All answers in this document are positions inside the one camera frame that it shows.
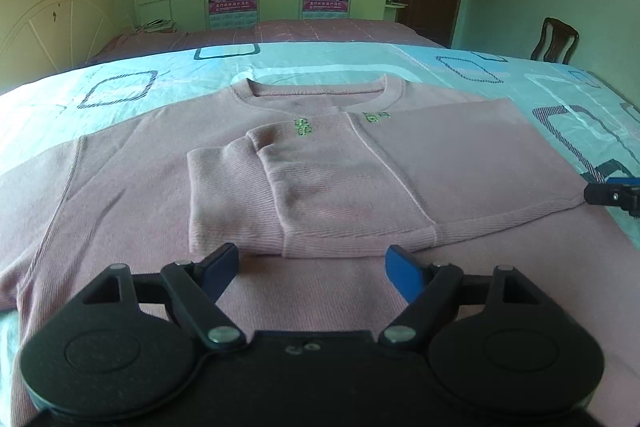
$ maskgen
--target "chair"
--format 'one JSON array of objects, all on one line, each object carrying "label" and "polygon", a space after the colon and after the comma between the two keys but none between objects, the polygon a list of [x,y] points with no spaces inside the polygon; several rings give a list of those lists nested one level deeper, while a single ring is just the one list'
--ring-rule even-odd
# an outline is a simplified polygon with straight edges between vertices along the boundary
[{"label": "chair", "polygon": [[545,56],[542,57],[542,60],[545,62],[557,62],[558,56],[560,52],[564,49],[567,42],[571,37],[574,38],[573,44],[564,54],[564,59],[562,60],[563,64],[568,64],[569,59],[574,54],[575,49],[578,46],[578,40],[580,39],[580,35],[578,32],[571,28],[568,24],[559,21],[558,19],[553,19],[551,17],[547,17],[545,21],[542,23],[542,35],[540,35],[540,42],[536,46],[536,49],[533,50],[531,54],[531,60],[538,60],[538,57],[542,53],[542,47],[545,45],[546,41],[546,28],[551,24],[551,43],[549,44],[549,49],[546,51]]}]

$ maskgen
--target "bed sheet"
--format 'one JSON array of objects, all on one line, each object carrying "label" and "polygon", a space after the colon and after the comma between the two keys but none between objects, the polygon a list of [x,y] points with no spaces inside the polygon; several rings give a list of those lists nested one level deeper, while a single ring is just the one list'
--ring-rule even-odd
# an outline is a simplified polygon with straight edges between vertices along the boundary
[{"label": "bed sheet", "polygon": [[[372,42],[269,42],[128,58],[69,71],[0,96],[0,173],[60,142],[251,78],[352,84],[391,73],[487,98],[509,97],[588,180],[640,175],[640,113],[593,75],[560,64]],[[640,223],[616,222],[640,248]],[[0,318],[0,422],[8,424],[17,313]]]}]

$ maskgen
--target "bed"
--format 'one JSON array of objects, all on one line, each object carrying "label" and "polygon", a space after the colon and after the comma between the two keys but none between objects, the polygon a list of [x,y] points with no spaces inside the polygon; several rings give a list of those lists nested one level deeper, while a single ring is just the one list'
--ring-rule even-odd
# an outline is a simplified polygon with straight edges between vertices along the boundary
[{"label": "bed", "polygon": [[[572,66],[434,47],[412,37],[404,26],[389,27],[385,35],[381,26],[358,24],[363,41],[336,35],[328,23],[324,34],[318,34],[316,26],[291,22],[240,34],[169,34],[165,48],[115,32],[94,65],[47,76],[0,96],[0,173],[60,142],[244,78],[265,84],[353,84],[391,73],[486,98],[510,98],[587,180],[640,175],[640,113],[593,75]],[[213,38],[219,41],[210,45]],[[161,54],[120,58],[118,54],[132,52],[132,46],[124,45],[132,40],[146,52]],[[618,209],[610,213],[640,248],[640,223]],[[17,333],[17,314],[5,312],[0,320],[0,421],[6,425]],[[605,410],[624,405],[605,406],[597,394],[593,404]]]}]

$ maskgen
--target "curved headboard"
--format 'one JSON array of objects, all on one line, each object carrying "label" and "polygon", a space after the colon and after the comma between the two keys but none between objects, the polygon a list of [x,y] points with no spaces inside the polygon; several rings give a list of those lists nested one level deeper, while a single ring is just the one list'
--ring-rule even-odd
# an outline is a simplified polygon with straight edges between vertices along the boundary
[{"label": "curved headboard", "polygon": [[116,0],[0,0],[0,94],[73,69],[128,29]]}]

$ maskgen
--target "silver screw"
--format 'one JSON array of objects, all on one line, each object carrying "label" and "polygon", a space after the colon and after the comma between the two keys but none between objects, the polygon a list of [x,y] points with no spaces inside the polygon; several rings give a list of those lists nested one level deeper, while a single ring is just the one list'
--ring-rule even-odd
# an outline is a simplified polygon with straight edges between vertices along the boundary
[{"label": "silver screw", "polygon": [[218,326],[207,333],[209,340],[216,344],[230,344],[240,338],[240,331],[231,326]]},{"label": "silver screw", "polygon": [[408,326],[389,326],[384,334],[392,344],[408,342],[416,335],[414,328]]},{"label": "silver screw", "polygon": [[287,346],[284,350],[290,355],[302,355],[302,348],[299,346]]}]

